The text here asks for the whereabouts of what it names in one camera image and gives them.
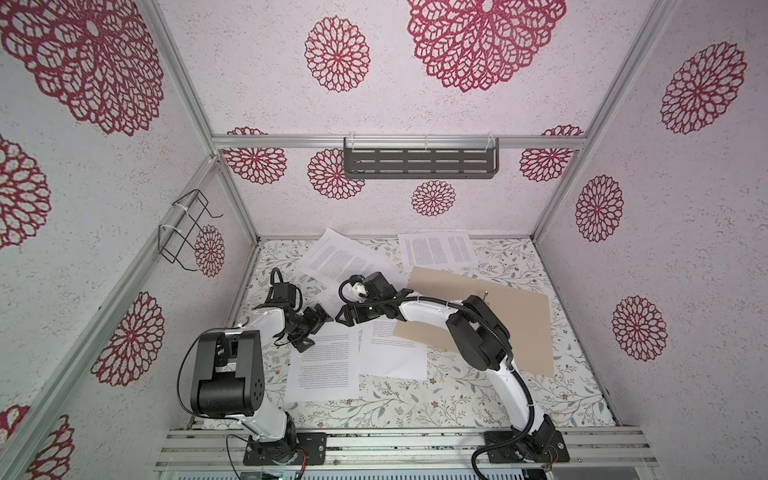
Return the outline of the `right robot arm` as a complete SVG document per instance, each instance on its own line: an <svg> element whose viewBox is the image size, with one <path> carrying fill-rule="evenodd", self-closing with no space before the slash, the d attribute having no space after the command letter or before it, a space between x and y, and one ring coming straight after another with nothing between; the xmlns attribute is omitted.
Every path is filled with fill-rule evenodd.
<svg viewBox="0 0 768 480"><path fill-rule="evenodd" d="M482 298L447 301L407 289L376 296L372 288L349 281L338 288L338 296L344 303L342 322L348 326L387 317L447 331L465 362L487 374L507 410L515 439L541 448L554 438L551 419L533 400L517 369L508 329Z"/></svg>

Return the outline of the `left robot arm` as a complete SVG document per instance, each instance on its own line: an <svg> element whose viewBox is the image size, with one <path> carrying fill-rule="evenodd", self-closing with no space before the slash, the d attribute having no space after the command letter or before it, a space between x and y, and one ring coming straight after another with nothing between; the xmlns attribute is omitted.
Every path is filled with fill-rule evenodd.
<svg viewBox="0 0 768 480"><path fill-rule="evenodd" d="M330 316L321 306L297 312L287 303L259 306L245 323L211 329L195 342L189 407L199 418L237 422L253 451L286 463L299 451L294 421L266 397L262 349L285 340L303 353Z"/></svg>

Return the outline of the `beige paper folder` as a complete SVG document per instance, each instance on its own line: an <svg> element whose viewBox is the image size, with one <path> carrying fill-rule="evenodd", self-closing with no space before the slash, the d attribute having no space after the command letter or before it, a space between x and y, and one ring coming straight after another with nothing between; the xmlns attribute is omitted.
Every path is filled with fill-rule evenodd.
<svg viewBox="0 0 768 480"><path fill-rule="evenodd" d="M412 270L408 288L429 297L458 302L470 295L481 297L484 291L488 291L487 305L510 333L518 368L534 375L554 375L550 300L547 295L421 267Z"/></svg>

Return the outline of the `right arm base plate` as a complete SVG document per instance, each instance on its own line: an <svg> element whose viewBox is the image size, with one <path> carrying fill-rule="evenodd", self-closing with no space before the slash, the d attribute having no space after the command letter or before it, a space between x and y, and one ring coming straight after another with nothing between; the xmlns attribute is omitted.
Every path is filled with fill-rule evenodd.
<svg viewBox="0 0 768 480"><path fill-rule="evenodd" d="M492 464L509 463L567 463L570 455L562 433L545 414L540 428L515 444L488 452Z"/></svg>

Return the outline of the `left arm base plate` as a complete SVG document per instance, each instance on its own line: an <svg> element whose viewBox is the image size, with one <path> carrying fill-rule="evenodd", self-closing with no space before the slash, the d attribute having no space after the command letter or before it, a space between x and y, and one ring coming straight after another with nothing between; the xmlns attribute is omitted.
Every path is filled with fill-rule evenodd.
<svg viewBox="0 0 768 480"><path fill-rule="evenodd" d="M325 432L289 431L282 440L263 441L248 437L243 457L245 466L316 466L325 463L328 435Z"/></svg>

